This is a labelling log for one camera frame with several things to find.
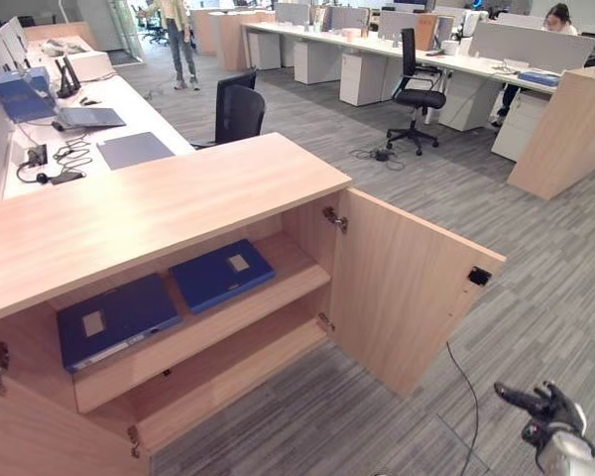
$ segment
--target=open cabinet door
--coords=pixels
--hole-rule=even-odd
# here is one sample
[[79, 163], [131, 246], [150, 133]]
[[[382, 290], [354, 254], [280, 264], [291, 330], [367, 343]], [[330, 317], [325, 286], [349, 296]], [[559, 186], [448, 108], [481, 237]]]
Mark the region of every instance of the open cabinet door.
[[406, 395], [481, 295], [474, 267], [496, 275], [505, 258], [353, 188], [337, 214], [348, 229], [337, 231], [329, 335]]
[[0, 476], [148, 476], [130, 441], [8, 377], [0, 396]]

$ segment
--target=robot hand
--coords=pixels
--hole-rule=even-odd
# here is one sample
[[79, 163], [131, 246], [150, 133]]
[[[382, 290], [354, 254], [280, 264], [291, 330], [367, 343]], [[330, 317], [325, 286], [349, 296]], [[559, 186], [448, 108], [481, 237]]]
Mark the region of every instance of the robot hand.
[[523, 428], [523, 440], [535, 447], [535, 462], [547, 476], [594, 476], [595, 448], [584, 437], [584, 410], [553, 383], [535, 396], [497, 382], [494, 390], [505, 402], [526, 410], [532, 417]]

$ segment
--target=laptop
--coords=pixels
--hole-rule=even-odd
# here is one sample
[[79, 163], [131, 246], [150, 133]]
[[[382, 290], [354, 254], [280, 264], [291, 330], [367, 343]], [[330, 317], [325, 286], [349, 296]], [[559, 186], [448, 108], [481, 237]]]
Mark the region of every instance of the laptop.
[[59, 110], [58, 118], [54, 122], [59, 123], [65, 129], [126, 125], [114, 109], [107, 107], [62, 107]]
[[113, 171], [174, 155], [151, 132], [102, 141], [97, 148]]

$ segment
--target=person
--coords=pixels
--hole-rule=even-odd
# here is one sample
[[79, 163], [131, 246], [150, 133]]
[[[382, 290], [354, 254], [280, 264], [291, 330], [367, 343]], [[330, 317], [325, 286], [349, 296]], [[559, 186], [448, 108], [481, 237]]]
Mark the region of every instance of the person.
[[185, 61], [187, 62], [187, 68], [189, 69], [189, 83], [194, 90], [198, 91], [200, 87], [196, 75], [196, 66], [191, 55], [189, 18], [187, 17], [183, 0], [154, 0], [153, 4], [142, 13], [142, 16], [149, 17], [157, 11], [161, 15], [161, 23], [163, 28], [168, 31], [168, 37], [170, 39], [172, 59], [177, 70], [175, 89], [179, 91], [187, 88], [182, 74], [182, 63], [180, 62], [180, 50], [182, 50]]
[[[579, 35], [577, 29], [571, 23], [571, 15], [565, 3], [558, 3], [551, 7], [546, 14], [546, 17], [544, 17], [544, 25], [542, 26], [542, 29], [547, 30], [548, 32], [556, 32], [564, 35]], [[505, 86], [503, 106], [496, 113], [496, 120], [492, 122], [492, 125], [496, 127], [501, 127], [503, 125], [507, 114], [509, 114], [512, 102], [514, 102], [514, 98], [519, 90], [520, 88], [513, 84], [507, 84], [507, 86]]]

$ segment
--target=blue box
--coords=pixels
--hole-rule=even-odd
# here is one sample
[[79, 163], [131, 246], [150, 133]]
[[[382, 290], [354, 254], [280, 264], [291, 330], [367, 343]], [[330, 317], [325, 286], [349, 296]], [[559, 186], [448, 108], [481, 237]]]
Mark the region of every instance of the blue box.
[[194, 314], [255, 288], [276, 276], [249, 240], [240, 240], [171, 268]]
[[158, 275], [58, 312], [61, 360], [74, 373], [182, 322]]
[[0, 103], [16, 124], [55, 116], [56, 101], [50, 84], [45, 67], [32, 67], [24, 74], [0, 73]]

